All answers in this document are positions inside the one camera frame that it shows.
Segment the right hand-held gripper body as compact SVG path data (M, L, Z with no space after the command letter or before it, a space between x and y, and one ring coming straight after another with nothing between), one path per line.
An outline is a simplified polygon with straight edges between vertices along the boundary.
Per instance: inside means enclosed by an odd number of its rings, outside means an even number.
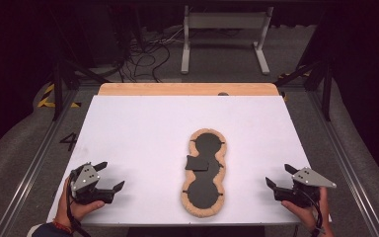
M299 207L310 207L320 200L320 187L335 189L337 184L320 175L311 168L305 167L291 175L291 189L277 187L273 191L275 200L288 200Z

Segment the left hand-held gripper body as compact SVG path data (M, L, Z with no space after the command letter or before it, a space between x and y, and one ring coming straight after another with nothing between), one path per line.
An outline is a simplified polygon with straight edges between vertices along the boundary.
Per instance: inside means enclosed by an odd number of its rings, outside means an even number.
M85 163L71 171L70 191L73 199L80 204L89 204L96 200L112 203L112 190L100 190L96 184L100 180L98 172L93 169L92 163Z

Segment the person's left hand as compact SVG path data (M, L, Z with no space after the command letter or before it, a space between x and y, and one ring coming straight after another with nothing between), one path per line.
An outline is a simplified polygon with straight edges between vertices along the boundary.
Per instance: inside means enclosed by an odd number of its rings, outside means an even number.
M69 195L69 192L67 191L68 188L69 179L66 179L64 182L61 197L59 199L58 208L54 217L54 220L59 224L62 224L66 227L70 227L71 222L68 217L68 213L71 213L71 215L78 221L82 221L87 214L96 211L105 205L105 203L101 200L96 200L85 205L76 203L75 201L71 202L68 200L67 197Z

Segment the person's right hand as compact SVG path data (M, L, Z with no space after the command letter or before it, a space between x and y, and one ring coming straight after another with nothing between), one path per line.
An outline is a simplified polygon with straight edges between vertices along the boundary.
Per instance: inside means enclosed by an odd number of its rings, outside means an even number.
M296 215L309 232L315 229L317 218L314 216L314 210L311 208L301 208L288 200L283 200L281 204ZM332 233L332 228L329 220L328 192L325 187L320 187L319 207L322 213L322 226L325 230L325 234L329 235Z

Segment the black metal stand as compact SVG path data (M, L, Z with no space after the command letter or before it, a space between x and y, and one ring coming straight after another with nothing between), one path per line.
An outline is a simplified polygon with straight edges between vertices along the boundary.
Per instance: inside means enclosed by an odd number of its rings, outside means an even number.
M58 120L64 109L63 101L63 85L66 85L69 90L77 90L79 88L79 80L74 72L79 71L85 76L101 83L108 83L104 77L92 72L91 70L81 66L71 60L62 58L58 59L53 66L53 85L55 96L55 109L53 119Z
M322 95L322 113L327 121L330 121L330 102L331 102L331 91L332 91L332 67L327 61L316 61L309 65L310 71L306 72L309 74L303 87L306 91L316 91L320 84L323 84L323 95ZM285 85L296 78L286 78L281 81L278 79L274 82L276 87Z

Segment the yellow black floor tape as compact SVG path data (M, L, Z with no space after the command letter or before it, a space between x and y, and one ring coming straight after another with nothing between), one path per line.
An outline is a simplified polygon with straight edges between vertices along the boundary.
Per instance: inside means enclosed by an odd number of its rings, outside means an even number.
M283 74L280 74L278 76L278 80L281 81L281 80L286 79L286 78L297 78L297 77L303 75L304 73L306 73L308 71L310 71L310 67L306 66L306 65L303 65L302 67L298 68L297 70L295 70L292 73L283 73Z
M47 88L45 89L41 99L38 102L39 108L54 108L56 106L56 104L54 102L50 102L48 100L49 96L53 90L54 90L54 84L51 83L47 86Z

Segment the aluminium floor rail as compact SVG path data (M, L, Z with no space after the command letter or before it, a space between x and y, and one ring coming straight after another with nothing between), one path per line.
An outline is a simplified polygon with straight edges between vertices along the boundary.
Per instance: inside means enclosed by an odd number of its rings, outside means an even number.
M69 91L60 118L54 109L35 106L0 141L0 237L26 237L31 227L48 222L59 184L70 159L69 145L61 141L77 133L93 91Z
M341 145L341 140L338 137L332 123L326 120L322 112L322 103L319 99L319 96L315 92L308 92L307 95L329 137L329 140L331 141L331 144L336 151L337 162L340 166L341 172L371 236L379 237L379 218L373 208L372 203L369 200L364 187L359 181L358 176L356 175L343 146Z

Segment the white metal stand frame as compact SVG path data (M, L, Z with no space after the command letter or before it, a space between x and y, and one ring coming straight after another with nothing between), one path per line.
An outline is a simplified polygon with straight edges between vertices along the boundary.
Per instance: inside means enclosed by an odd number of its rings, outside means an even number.
M192 12L190 7L186 6L183 22L184 47L181 73L188 74L190 72L190 29L249 29L260 32L259 39L253 42L253 48L262 74L268 75L270 70L265 59L263 47L272 14L272 7L254 13L200 13Z

